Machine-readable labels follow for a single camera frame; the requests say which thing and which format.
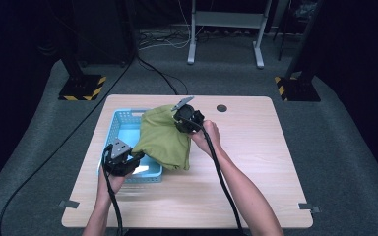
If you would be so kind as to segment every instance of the light blue plastic basket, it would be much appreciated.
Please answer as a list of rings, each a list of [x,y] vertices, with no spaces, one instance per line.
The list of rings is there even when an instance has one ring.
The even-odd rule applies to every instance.
[[[112,144],[115,138],[133,148],[140,139],[141,115],[148,109],[115,110],[106,137],[105,146]],[[162,166],[149,156],[140,160],[140,166],[126,183],[158,183],[161,182]]]

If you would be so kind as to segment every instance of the human arm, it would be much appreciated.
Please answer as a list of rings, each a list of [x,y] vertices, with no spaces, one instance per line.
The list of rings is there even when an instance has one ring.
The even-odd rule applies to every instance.
[[[97,180],[97,193],[96,201],[94,203],[94,210],[82,234],[83,236],[97,236],[104,235],[105,233],[109,208],[112,201],[109,196],[106,180],[102,171],[102,168],[100,168]],[[115,194],[118,193],[119,189],[122,187],[123,183],[125,182],[125,178],[126,177],[109,176],[109,183]]]
[[[252,235],[284,235],[266,198],[256,185],[236,167],[221,147],[220,132],[217,125],[209,120],[205,121],[203,125],[213,144],[226,184]],[[202,130],[189,136],[201,150],[212,157]]]

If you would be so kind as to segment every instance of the green cloth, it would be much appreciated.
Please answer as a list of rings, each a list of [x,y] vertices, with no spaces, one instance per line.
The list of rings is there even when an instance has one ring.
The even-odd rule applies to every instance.
[[[140,139],[132,153],[142,151],[167,169],[188,170],[190,138],[174,125],[172,107],[160,106],[142,115]]]

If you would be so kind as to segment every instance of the tripod stand base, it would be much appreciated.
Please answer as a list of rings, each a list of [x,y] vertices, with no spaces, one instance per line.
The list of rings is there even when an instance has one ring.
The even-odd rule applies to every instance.
[[[296,78],[275,77],[279,94],[283,101],[321,101],[311,83],[304,83]]]
[[[59,93],[59,100],[95,100],[102,90],[106,77],[82,75],[79,80],[69,78]]]

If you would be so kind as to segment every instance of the gray carpet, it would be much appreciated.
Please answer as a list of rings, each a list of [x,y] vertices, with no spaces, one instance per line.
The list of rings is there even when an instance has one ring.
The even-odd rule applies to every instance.
[[[266,35],[265,69],[258,70],[249,37],[210,39],[199,43],[195,64],[186,64],[188,47],[152,47],[139,52],[158,70],[177,77],[189,94],[268,96],[279,115],[285,139],[308,203],[319,206],[314,225],[286,229],[285,235],[378,235],[378,165],[342,103],[321,80],[313,85],[321,102],[283,102],[275,84],[294,54],[286,46],[278,61],[279,39]],[[0,173],[0,213],[14,191],[63,143],[125,71],[116,65],[89,65],[86,74],[107,81],[95,101],[61,101],[58,92],[68,74],[61,62],[51,72],[30,126]],[[182,84],[170,81],[180,94]],[[134,61],[110,93],[170,94],[157,73]],[[3,217],[2,235],[80,235],[82,229],[61,224],[63,208],[91,140],[103,102],[61,149],[13,198]]]

